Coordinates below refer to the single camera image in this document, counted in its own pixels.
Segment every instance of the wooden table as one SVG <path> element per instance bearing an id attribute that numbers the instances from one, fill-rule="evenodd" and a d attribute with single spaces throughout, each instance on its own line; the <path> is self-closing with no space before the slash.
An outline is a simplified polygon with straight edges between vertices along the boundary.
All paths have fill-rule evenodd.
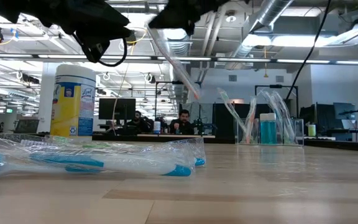
<path id="1" fill-rule="evenodd" d="M 0 178 L 0 224 L 358 223 L 358 152 L 205 149 L 207 166 L 192 177 Z"/>

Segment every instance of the small bottle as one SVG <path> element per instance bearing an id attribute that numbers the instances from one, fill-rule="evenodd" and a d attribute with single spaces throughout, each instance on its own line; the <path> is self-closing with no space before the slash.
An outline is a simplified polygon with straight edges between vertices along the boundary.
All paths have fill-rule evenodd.
<path id="1" fill-rule="evenodd" d="M 276 114 L 260 114 L 260 142 L 277 144 Z"/>
<path id="2" fill-rule="evenodd" d="M 154 121 L 153 133 L 161 134 L 161 122 L 160 121 Z"/>

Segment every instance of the clear plastic bag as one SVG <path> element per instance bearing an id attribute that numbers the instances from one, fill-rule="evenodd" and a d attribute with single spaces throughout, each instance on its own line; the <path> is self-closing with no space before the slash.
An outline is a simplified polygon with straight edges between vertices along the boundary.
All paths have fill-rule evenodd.
<path id="1" fill-rule="evenodd" d="M 237 114 L 236 110 L 234 109 L 233 105 L 231 105 L 229 96 L 227 95 L 226 91 L 224 91 L 221 88 L 218 88 L 218 92 L 222 97 L 222 100 L 224 102 L 224 105 L 226 106 L 227 110 L 229 110 L 230 114 L 233 115 L 234 119 L 238 122 L 238 124 L 240 125 L 240 128 L 242 129 L 244 136 L 247 136 L 247 128 L 246 128 L 246 124 L 244 124 L 244 122 L 242 122 L 240 116 Z"/>
<path id="2" fill-rule="evenodd" d="M 197 84 L 195 84 L 189 74 L 187 73 L 184 66 L 181 64 L 180 60 L 177 58 L 174 51 L 170 48 L 168 39 L 163 34 L 163 30 L 160 29 L 151 29 L 147 26 L 147 30 L 149 34 L 152 36 L 156 46 L 158 47 L 161 54 L 168 60 L 168 62 L 172 65 L 174 71 L 180 78 L 180 81 L 189 89 L 189 91 L 193 92 L 194 97 L 198 100 L 201 97 L 201 90 Z"/>
<path id="3" fill-rule="evenodd" d="M 246 128 L 247 131 L 244 133 L 244 138 L 246 140 L 246 144 L 254 144 L 257 142 L 257 139 L 252 139 L 252 132 L 254 130 L 254 121 L 255 121 L 255 111 L 256 111 L 256 97 L 251 97 L 249 112 L 246 119 Z"/>
<path id="4" fill-rule="evenodd" d="M 295 127 L 291 121 L 290 112 L 284 103 L 283 98 L 276 91 L 273 91 L 272 94 L 267 91 L 261 91 L 260 93 L 264 96 L 269 107 L 276 114 L 278 130 L 280 133 L 284 134 L 283 144 L 297 144 L 294 132 Z"/>
<path id="5" fill-rule="evenodd" d="M 69 139 L 23 134 L 0 137 L 0 175 L 112 171 L 189 176 L 195 172 L 194 149 L 203 151 L 203 143 L 195 139 L 140 147 L 105 142 L 72 144 Z"/>
<path id="6" fill-rule="evenodd" d="M 70 138 L 60 137 L 60 136 L 46 136 L 47 142 L 53 143 L 54 145 L 63 145 L 63 146 L 81 146 L 88 149 L 112 149 L 114 151 L 127 151 L 127 152 L 144 152 L 144 151 L 165 151 L 176 149 L 183 151 L 190 151 L 195 160 L 195 166 L 203 166 L 206 163 L 206 156 L 204 150 L 204 139 L 203 138 L 193 138 L 186 140 L 178 140 L 169 142 L 170 147 L 167 147 L 168 143 L 162 145 L 151 145 L 151 146 L 135 146 L 130 144 L 115 143 L 115 142 L 83 142 L 78 144 L 78 141 L 73 141 Z"/>

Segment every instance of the yellow canister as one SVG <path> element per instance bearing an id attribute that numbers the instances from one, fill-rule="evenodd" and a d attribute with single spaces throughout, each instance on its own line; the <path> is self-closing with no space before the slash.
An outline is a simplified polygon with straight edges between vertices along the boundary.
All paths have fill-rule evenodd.
<path id="1" fill-rule="evenodd" d="M 308 132 L 309 132 L 309 136 L 311 136 L 311 137 L 316 136 L 316 125 L 315 124 L 309 124 Z"/>
<path id="2" fill-rule="evenodd" d="M 50 134 L 92 140 L 96 76 L 77 65 L 59 65 L 53 91 Z"/>

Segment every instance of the column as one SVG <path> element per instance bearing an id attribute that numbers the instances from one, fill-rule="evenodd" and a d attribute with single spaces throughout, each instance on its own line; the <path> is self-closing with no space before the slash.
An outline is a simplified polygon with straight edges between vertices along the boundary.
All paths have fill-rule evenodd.
<path id="1" fill-rule="evenodd" d="M 38 118 L 40 123 L 37 132 L 50 132 L 50 118 L 52 115 L 53 89 L 55 87 L 56 68 L 61 63 L 44 62 L 41 79 L 41 92 Z"/>
<path id="2" fill-rule="evenodd" d="M 6 107 L 6 112 L 1 122 L 4 123 L 4 132 L 13 133 L 17 121 L 17 107 Z"/>

